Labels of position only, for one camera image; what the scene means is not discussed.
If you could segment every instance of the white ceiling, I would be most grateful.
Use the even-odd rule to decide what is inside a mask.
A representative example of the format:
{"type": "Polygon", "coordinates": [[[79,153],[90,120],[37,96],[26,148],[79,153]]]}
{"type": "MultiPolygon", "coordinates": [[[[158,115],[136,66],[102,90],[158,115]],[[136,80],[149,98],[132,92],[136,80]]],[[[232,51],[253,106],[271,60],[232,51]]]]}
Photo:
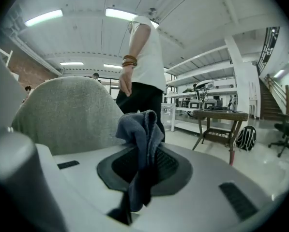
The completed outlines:
{"type": "MultiPolygon", "coordinates": [[[[87,75],[97,71],[103,77],[117,77],[119,69],[104,68],[103,64],[120,65],[128,53],[128,22],[105,17],[108,7],[137,14],[146,14],[152,7],[157,9],[154,19],[160,23],[163,60],[168,68],[224,45],[223,38],[229,34],[235,35],[242,55],[260,52],[265,28],[286,23],[272,0],[17,0],[4,30],[59,71],[60,62],[81,61],[84,66],[70,66],[64,73],[87,75]],[[57,9],[62,9],[63,17],[30,28],[23,25],[57,9]]],[[[171,74],[228,59],[224,49],[182,65],[171,74]]]]}

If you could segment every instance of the tiled floor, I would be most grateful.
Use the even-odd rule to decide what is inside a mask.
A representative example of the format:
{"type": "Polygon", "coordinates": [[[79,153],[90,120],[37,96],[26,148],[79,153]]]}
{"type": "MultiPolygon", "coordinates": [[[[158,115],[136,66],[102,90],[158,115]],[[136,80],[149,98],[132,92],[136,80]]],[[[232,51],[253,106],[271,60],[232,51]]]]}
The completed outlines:
{"type": "MultiPolygon", "coordinates": [[[[176,129],[174,132],[166,131],[166,143],[192,149],[197,136],[189,131],[176,129]]],[[[225,162],[229,161],[229,152],[221,144],[204,141],[196,149],[218,157],[225,162]]],[[[236,148],[233,167],[256,182],[272,198],[289,190],[289,150],[285,150],[278,158],[276,155],[280,148],[256,143],[254,148],[247,152],[236,148]]]]}

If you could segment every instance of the staircase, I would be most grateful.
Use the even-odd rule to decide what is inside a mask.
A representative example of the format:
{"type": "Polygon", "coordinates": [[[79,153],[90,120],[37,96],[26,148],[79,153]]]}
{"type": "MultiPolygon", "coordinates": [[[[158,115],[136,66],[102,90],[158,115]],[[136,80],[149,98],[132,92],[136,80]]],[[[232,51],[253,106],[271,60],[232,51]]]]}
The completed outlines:
{"type": "Polygon", "coordinates": [[[260,119],[281,121],[283,117],[279,115],[282,111],[276,103],[274,97],[264,83],[259,80],[260,96],[261,96],[261,111],[260,119]]]}

